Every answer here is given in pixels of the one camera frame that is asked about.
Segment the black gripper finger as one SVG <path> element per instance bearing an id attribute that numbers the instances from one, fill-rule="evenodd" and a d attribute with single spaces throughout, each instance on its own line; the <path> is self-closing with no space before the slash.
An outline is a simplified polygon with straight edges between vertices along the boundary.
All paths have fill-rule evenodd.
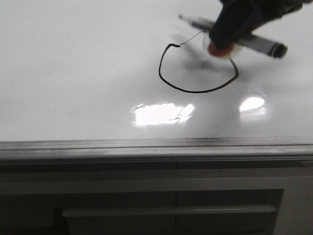
<path id="1" fill-rule="evenodd" d="M 224 48 L 268 22 L 300 10 L 304 0 L 223 0 L 209 33 L 217 48 Z"/>

